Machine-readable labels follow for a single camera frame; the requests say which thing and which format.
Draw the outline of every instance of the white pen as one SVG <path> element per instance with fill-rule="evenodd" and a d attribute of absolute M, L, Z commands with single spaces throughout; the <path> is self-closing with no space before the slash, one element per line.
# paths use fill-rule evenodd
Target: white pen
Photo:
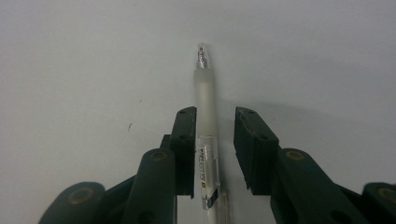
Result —
<path fill-rule="evenodd" d="M 208 224 L 222 224 L 214 78 L 203 44 L 198 45 L 194 85 L 197 106 L 195 145 L 199 158 L 204 219 L 207 219 Z"/>

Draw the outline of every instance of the white background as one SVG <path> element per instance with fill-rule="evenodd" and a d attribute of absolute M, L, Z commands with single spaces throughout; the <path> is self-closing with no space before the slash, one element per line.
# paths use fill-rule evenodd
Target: white background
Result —
<path fill-rule="evenodd" d="M 392 0 L 0 1 L 0 223 L 37 223 L 73 184 L 134 175 L 194 105 L 199 42 L 216 70 L 232 223 L 275 223 L 234 155 L 237 105 L 342 186 L 396 182 L 395 11 Z M 178 223 L 202 223 L 196 196 L 179 199 Z"/>

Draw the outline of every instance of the pen barrel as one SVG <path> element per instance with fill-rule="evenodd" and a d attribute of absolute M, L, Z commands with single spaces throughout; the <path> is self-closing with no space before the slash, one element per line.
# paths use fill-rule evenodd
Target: pen barrel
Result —
<path fill-rule="evenodd" d="M 220 224 L 221 192 L 219 153 L 215 108 L 214 77 L 210 68 L 194 72 L 196 119 L 196 149 L 199 158 L 204 217 L 208 224 Z"/>
<path fill-rule="evenodd" d="M 198 136 L 196 142 L 204 209 L 219 196 L 219 154 L 216 136 Z"/>
<path fill-rule="evenodd" d="M 195 103 L 197 106 L 197 135 L 217 135 L 215 87 L 212 70 L 196 69 L 194 72 Z"/>

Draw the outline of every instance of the screw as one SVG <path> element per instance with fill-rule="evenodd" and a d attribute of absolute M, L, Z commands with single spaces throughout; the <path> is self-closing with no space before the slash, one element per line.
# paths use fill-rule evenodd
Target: screw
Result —
<path fill-rule="evenodd" d="M 69 194 L 67 201 L 73 205 L 82 204 L 87 202 L 93 196 L 93 189 L 91 188 L 81 188 Z"/>
<path fill-rule="evenodd" d="M 387 199 L 390 203 L 396 203 L 396 190 L 380 188 L 377 192 L 381 197 Z"/>
<path fill-rule="evenodd" d="M 162 151 L 158 151 L 151 154 L 150 157 L 155 161 L 163 161 L 168 157 L 168 155 Z"/>
<path fill-rule="evenodd" d="M 301 161 L 304 159 L 303 154 L 301 154 L 300 152 L 296 152 L 296 151 L 288 151 L 286 153 L 286 156 L 294 161 Z"/>

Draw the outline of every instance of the label on pen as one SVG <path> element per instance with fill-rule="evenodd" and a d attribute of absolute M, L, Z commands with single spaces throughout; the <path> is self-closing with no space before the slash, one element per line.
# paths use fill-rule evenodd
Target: label on pen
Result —
<path fill-rule="evenodd" d="M 198 162 L 199 162 L 199 171 L 200 171 L 200 179 L 202 182 L 202 188 L 206 187 L 206 175 L 205 175 L 205 153 L 202 147 L 198 148 Z"/>

